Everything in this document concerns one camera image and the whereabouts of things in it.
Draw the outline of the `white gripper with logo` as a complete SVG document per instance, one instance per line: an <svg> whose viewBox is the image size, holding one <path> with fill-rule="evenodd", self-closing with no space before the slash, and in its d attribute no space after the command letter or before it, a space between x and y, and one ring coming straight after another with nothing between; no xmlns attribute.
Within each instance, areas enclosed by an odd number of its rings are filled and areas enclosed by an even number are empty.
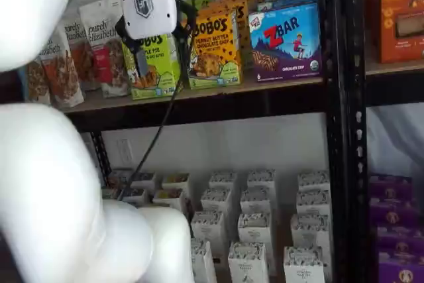
<svg viewBox="0 0 424 283"><path fill-rule="evenodd" d="M183 0L121 0L123 17L115 25L130 50L139 76L148 71L142 38L172 33L181 52L189 52L197 9Z"/></svg>

